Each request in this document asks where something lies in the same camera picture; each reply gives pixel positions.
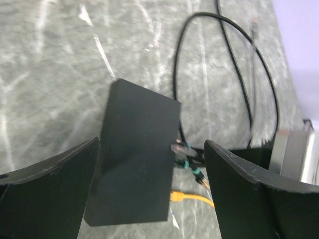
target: black rectangular block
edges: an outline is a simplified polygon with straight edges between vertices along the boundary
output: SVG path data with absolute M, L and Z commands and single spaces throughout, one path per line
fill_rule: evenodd
M 126 80 L 112 84 L 84 216 L 90 226 L 167 220 L 180 107 Z

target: marble countertop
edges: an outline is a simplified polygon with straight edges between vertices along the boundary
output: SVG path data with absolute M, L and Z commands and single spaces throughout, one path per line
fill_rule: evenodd
M 281 128 L 302 127 L 272 2 L 260 0 L 260 48 L 278 92 Z M 253 0 L 221 0 L 223 15 L 246 31 Z M 110 84 L 124 78 L 172 96 L 172 57 L 182 23 L 213 0 L 2 0 L 0 7 L 0 174 L 61 153 L 99 135 Z M 250 46 L 227 28 L 249 95 Z M 275 126 L 272 94 L 256 60 L 254 144 Z M 218 22 L 196 20 L 179 65 L 179 99 L 187 139 L 245 147 L 248 117 Z M 174 172 L 173 188 L 209 197 L 190 171 Z M 79 239 L 220 238 L 215 211 L 197 201 L 172 203 L 179 228 L 167 222 L 90 228 Z

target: yellow cable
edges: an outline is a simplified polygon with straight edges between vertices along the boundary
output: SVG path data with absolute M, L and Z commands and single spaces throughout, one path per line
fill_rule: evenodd
M 180 201 L 183 201 L 184 199 L 201 200 L 203 202 L 208 203 L 213 208 L 215 208 L 214 203 L 211 200 L 209 200 L 208 198 L 205 198 L 203 196 L 195 195 L 195 194 L 186 194 L 186 193 L 177 192 L 177 191 L 171 191 L 171 193 L 170 193 L 170 201 L 171 202 L 180 202 Z

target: black cord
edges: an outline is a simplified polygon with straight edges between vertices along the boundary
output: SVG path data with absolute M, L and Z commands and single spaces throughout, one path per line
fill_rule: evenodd
M 220 6 L 219 6 L 219 0 L 216 0 L 215 1 L 216 3 L 216 11 L 217 11 L 217 14 L 218 15 L 221 15 L 221 10 L 220 10 Z M 234 68 L 236 70 L 236 73 L 237 73 L 237 76 L 238 76 L 238 79 L 239 79 L 239 82 L 240 82 L 240 87 L 241 87 L 241 90 L 243 92 L 243 96 L 244 96 L 244 100 L 245 100 L 245 104 L 246 104 L 246 108 L 247 108 L 247 113 L 248 113 L 248 118 L 249 118 L 249 129 L 250 129 L 250 139 L 249 139 L 249 142 L 248 142 L 248 146 L 247 148 L 250 148 L 251 146 L 251 142 L 252 142 L 252 127 L 253 127 L 253 117 L 252 117 L 252 113 L 251 113 L 251 108 L 250 108 L 250 104 L 249 104 L 249 99 L 248 99 L 248 96 L 247 96 L 247 91 L 246 91 L 246 88 L 245 88 L 245 83 L 244 83 L 244 80 L 243 80 L 243 76 L 239 70 L 239 66 L 237 64 L 237 61 L 235 59 L 235 56 L 234 56 L 234 52 L 233 52 L 233 49 L 230 45 L 230 42 L 229 42 L 229 38 L 227 36 L 227 32 L 225 30 L 225 26 L 224 26 L 224 23 L 221 19 L 218 19 L 219 21 L 219 24 L 220 24 L 220 28 L 221 28 L 221 31 L 222 31 L 222 34 L 224 36 L 224 41 L 227 45 L 227 48 L 228 48 L 228 52 L 229 52 L 229 56 L 233 62 L 233 65 L 234 65 Z
M 210 13 L 210 12 L 197 12 L 197 13 L 193 14 L 192 16 L 190 16 L 187 19 L 187 21 L 184 23 L 184 26 L 183 26 L 182 31 L 181 31 L 180 36 L 179 36 L 177 49 L 176 49 L 175 56 L 174 56 L 173 97 L 174 97 L 175 100 L 178 100 L 178 98 L 177 98 L 177 66 L 178 66 L 178 60 L 179 60 L 179 52 L 180 52 L 180 49 L 181 49 L 181 44 L 182 44 L 182 41 L 183 41 L 183 38 L 184 38 L 184 34 L 185 34 L 186 29 L 187 29 L 188 25 L 190 24 L 190 22 L 194 18 L 201 17 L 201 16 L 212 17 L 212 18 L 219 19 L 221 21 L 224 21 L 224 22 L 230 24 L 231 26 L 236 28 L 238 31 L 240 31 L 240 33 L 242 33 L 244 35 L 244 37 L 251 44 L 253 43 L 253 40 L 251 39 L 251 37 L 239 25 L 237 25 L 235 22 L 233 22 L 232 20 L 230 20 L 230 19 L 228 19 L 228 18 L 226 18 L 224 16 L 221 16 L 221 15 L 218 15 L 218 14 L 214 14 L 214 13 Z M 280 121 L 279 107 L 278 107 L 278 98 L 277 98 L 275 86 L 274 86 L 272 77 L 270 75 L 269 69 L 268 69 L 268 67 L 267 67 L 267 65 L 265 63 L 264 58 L 262 57 L 262 55 L 261 55 L 261 53 L 260 53 L 260 51 L 259 51 L 259 49 L 257 47 L 256 47 L 256 53 L 257 53 L 262 65 L 263 65 L 263 67 L 265 69 L 265 72 L 266 72 L 266 75 L 267 75 L 267 78 L 268 78 L 268 81 L 269 81 L 269 84 L 270 84 L 270 87 L 271 87 L 271 90 L 272 90 L 272 93 L 273 93 L 273 96 L 274 96 L 274 103 L 275 103 L 275 108 L 276 108 L 276 129 L 275 129 L 274 134 L 272 136 L 272 141 L 273 141 L 274 138 L 275 138 L 276 132 L 279 129 L 279 121 Z M 182 141 L 186 142 L 181 122 L 179 124 L 179 132 L 180 132 L 180 136 L 181 136 Z

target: purple wall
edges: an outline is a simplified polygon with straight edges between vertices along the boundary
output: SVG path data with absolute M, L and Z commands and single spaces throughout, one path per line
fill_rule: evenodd
M 319 0 L 273 0 L 303 116 L 319 129 Z

